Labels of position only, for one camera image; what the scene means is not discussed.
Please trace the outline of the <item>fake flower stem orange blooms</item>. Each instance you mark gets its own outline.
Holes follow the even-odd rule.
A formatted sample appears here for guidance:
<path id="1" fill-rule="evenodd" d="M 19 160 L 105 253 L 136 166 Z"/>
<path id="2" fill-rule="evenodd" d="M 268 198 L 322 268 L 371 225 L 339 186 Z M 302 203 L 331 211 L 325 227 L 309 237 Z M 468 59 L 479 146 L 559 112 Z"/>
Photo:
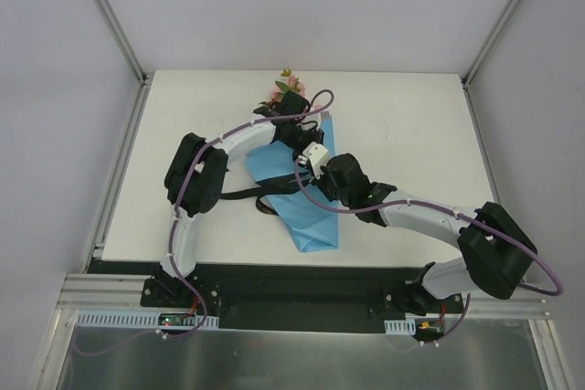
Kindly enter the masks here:
<path id="1" fill-rule="evenodd" d="M 260 102 L 261 106 L 267 106 L 273 108 L 277 103 L 282 101 L 282 98 L 286 92 L 289 91 L 289 86 L 281 81 L 276 81 L 273 90 L 270 92 L 269 97 L 266 100 Z"/>

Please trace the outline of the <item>blue wrapping paper sheet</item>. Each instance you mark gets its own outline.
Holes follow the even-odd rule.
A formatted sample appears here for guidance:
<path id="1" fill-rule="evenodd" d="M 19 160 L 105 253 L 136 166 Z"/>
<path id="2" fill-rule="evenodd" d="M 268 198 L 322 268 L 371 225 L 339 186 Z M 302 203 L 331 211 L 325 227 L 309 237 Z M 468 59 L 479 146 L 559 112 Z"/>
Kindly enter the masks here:
<path id="1" fill-rule="evenodd" d="M 264 180 L 285 177 L 296 191 L 289 195 L 265 195 L 256 200 L 264 214 L 277 216 L 288 230 L 297 249 L 303 253 L 332 250 L 339 247 L 339 225 L 335 213 L 312 204 L 294 179 L 293 151 L 281 142 L 259 147 L 246 159 L 252 179 Z"/>

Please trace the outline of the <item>fake flower stem pink roses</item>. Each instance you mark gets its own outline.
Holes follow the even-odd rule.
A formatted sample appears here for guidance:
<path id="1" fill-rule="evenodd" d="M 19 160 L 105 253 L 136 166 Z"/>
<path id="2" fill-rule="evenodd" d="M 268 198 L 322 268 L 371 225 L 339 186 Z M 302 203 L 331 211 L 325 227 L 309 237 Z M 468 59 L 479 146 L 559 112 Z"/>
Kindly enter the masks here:
<path id="1" fill-rule="evenodd" d="M 289 91 L 293 91 L 294 93 L 299 94 L 300 96 L 305 96 L 305 86 L 299 80 L 299 77 L 293 73 L 290 68 L 285 68 L 282 72 L 278 75 L 277 79 L 274 81 L 274 86 L 276 81 L 281 81 L 289 86 Z"/>

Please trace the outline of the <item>black ribbon gold lettering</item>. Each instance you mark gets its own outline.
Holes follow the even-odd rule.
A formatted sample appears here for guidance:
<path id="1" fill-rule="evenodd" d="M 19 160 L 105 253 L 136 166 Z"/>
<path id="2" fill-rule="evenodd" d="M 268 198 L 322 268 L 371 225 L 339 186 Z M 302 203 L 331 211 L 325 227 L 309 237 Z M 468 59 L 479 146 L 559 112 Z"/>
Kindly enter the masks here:
<path id="1" fill-rule="evenodd" d="M 219 196 L 223 201 L 238 201 L 248 198 L 255 199 L 256 209 L 269 216 L 278 216 L 277 211 L 268 203 L 263 201 L 263 198 L 268 195 L 293 195 L 300 191 L 293 174 L 271 177 L 268 179 L 256 182 L 256 185 L 249 189 L 243 189 L 234 192 L 222 193 Z"/>

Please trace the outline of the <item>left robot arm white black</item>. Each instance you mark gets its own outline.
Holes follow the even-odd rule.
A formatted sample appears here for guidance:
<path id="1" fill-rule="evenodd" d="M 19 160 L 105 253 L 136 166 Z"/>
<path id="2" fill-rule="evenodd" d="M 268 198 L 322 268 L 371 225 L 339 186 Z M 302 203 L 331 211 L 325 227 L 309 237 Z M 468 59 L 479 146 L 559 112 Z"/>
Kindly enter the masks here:
<path id="1" fill-rule="evenodd" d="M 193 296 L 192 283 L 184 279 L 197 264 L 197 234 L 204 214 L 218 202 L 229 166 L 252 150 L 282 142 L 295 153 L 323 139 L 321 113 L 330 100 L 317 109 L 314 103 L 288 91 L 281 101 L 263 103 L 241 125 L 206 139 L 184 136 L 166 173 L 164 186 L 172 207 L 172 222 L 161 268 L 171 276 L 161 294 L 172 306 L 187 305 Z"/>

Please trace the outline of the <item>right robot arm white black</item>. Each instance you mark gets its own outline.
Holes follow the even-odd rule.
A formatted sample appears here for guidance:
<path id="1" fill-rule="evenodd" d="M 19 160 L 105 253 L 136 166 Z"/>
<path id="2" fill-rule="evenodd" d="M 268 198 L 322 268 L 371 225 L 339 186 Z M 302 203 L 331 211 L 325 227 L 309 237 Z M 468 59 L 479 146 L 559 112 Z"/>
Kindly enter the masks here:
<path id="1" fill-rule="evenodd" d="M 372 182 L 350 153 L 310 159 L 313 184 L 348 214 L 380 227 L 402 228 L 446 243 L 461 253 L 448 262 L 430 262 L 392 297 L 397 307 L 423 316 L 444 299 L 480 290 L 509 299 L 521 285 L 537 248 L 497 203 L 480 208 L 451 207 L 417 199 L 391 184 Z"/>

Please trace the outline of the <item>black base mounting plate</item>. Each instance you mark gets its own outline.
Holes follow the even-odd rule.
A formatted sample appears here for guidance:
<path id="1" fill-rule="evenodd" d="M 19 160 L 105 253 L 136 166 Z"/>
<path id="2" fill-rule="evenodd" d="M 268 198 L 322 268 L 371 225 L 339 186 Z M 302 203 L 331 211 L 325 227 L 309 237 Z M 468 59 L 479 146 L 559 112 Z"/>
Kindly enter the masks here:
<path id="1" fill-rule="evenodd" d="M 398 305 L 415 268 L 352 268 L 200 263 L 181 282 L 156 269 L 140 299 L 145 308 L 218 318 L 222 329 L 381 333 L 407 313 Z"/>

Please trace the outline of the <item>aluminium front rail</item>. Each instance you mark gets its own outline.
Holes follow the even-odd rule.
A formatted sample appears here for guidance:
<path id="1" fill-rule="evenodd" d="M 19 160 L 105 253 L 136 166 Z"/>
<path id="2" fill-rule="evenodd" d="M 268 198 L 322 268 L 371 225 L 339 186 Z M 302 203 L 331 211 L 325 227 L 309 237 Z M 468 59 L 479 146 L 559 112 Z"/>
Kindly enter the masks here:
<path id="1" fill-rule="evenodd" d="M 69 274 L 66 276 L 56 308 L 59 310 L 137 310 L 142 287 L 140 275 Z M 472 295 L 468 314 L 473 318 L 510 320 L 550 320 L 548 300 L 532 291 L 520 290 L 509 300 L 493 299 L 482 292 Z"/>

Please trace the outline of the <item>left aluminium frame post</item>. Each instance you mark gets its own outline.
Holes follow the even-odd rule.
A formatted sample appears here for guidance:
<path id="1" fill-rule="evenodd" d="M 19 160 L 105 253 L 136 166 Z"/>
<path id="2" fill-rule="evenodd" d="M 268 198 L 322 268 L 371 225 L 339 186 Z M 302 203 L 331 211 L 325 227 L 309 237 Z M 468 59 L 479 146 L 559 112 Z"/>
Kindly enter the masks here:
<path id="1" fill-rule="evenodd" d="M 139 61 L 129 38 L 127 37 L 122 25 L 115 14 L 110 0 L 92 0 L 103 20 L 105 26 L 111 34 L 111 37 L 120 50 L 122 57 L 139 84 L 143 85 L 149 79 L 148 73 L 144 70 L 142 63 Z"/>

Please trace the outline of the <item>aluminium frame post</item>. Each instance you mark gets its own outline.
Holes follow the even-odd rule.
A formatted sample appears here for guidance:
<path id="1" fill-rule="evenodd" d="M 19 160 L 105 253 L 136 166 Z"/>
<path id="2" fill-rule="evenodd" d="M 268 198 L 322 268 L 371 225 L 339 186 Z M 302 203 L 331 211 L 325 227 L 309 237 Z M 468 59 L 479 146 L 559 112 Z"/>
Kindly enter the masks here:
<path id="1" fill-rule="evenodd" d="M 139 61 L 129 38 L 127 37 L 122 25 L 115 14 L 110 0 L 92 0 L 103 20 L 105 26 L 111 34 L 111 37 L 120 50 L 122 57 L 139 84 L 143 85 L 149 79 L 148 73 L 144 70 L 142 63 Z"/>
<path id="2" fill-rule="evenodd" d="M 486 60 L 495 50 L 496 45 L 504 35 L 506 28 L 514 18 L 516 11 L 521 6 L 523 1 L 524 0 L 506 0 L 502 11 L 499 13 L 497 19 L 490 28 L 490 31 L 488 32 L 477 55 L 474 57 L 471 66 L 462 76 L 462 85 L 464 90 L 468 90 L 471 87 L 473 81 L 478 76 Z"/>

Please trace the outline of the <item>right aluminium frame post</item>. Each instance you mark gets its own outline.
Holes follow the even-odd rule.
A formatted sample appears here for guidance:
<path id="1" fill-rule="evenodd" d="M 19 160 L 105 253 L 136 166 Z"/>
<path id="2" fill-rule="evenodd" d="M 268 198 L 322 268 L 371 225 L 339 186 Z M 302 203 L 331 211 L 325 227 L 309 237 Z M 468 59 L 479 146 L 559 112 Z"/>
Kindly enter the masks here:
<path id="1" fill-rule="evenodd" d="M 486 60 L 495 50 L 496 45 L 504 35 L 506 28 L 514 18 L 516 11 L 521 6 L 523 1 L 524 0 L 506 0 L 502 11 L 499 13 L 497 19 L 490 28 L 490 31 L 488 32 L 477 55 L 474 57 L 471 66 L 462 76 L 462 85 L 464 90 L 468 90 L 471 87 L 473 81 L 478 76 Z"/>

